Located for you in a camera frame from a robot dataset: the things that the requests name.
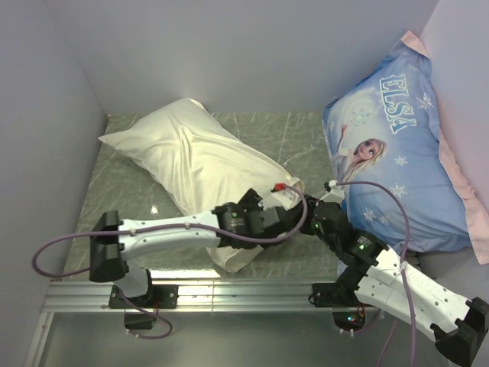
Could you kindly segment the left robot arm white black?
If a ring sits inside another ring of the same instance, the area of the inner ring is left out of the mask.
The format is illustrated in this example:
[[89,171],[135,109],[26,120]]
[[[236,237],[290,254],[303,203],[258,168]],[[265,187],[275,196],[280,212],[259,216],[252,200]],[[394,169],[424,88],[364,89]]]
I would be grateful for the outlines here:
[[89,280],[113,283],[136,307],[154,298],[149,271],[134,260],[170,248],[253,249],[276,245],[298,232],[306,198],[279,183],[261,197],[249,190],[238,203],[224,203],[190,216],[159,220],[121,219],[103,213],[90,235]]

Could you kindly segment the cream pillowcase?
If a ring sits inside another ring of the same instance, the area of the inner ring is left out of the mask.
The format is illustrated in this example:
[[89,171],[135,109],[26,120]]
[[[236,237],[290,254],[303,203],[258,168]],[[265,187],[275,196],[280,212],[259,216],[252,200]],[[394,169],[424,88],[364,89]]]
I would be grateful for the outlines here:
[[145,169],[184,216],[237,203],[249,189],[304,189],[301,179],[227,132],[194,99],[173,102],[99,140]]

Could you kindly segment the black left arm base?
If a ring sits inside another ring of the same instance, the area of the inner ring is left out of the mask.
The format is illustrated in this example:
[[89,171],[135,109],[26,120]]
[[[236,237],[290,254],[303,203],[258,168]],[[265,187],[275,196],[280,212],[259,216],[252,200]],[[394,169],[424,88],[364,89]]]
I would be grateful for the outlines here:
[[149,281],[146,294],[127,297],[114,285],[108,299],[108,309],[124,311],[124,324],[129,332],[149,331],[160,320],[157,315],[161,310],[176,308],[178,291],[176,284],[153,284]]

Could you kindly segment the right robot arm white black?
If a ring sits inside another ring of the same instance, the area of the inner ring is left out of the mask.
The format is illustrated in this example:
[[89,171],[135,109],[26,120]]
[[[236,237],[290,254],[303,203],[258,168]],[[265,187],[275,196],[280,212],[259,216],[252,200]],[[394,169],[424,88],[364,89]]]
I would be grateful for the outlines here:
[[332,286],[313,285],[317,307],[366,304],[414,326],[459,366],[472,365],[488,332],[488,303],[468,299],[402,261],[385,242],[356,229],[338,203],[309,199],[302,230],[346,264]]

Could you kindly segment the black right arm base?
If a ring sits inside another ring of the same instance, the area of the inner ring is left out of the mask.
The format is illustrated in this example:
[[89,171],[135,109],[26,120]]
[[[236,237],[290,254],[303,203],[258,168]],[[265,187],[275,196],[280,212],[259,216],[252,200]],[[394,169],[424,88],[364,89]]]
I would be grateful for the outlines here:
[[332,320],[339,332],[351,337],[367,332],[381,318],[380,310],[369,317],[366,308],[370,305],[355,295],[363,277],[360,272],[346,268],[334,283],[314,283],[308,297],[308,302],[315,308],[331,308]]

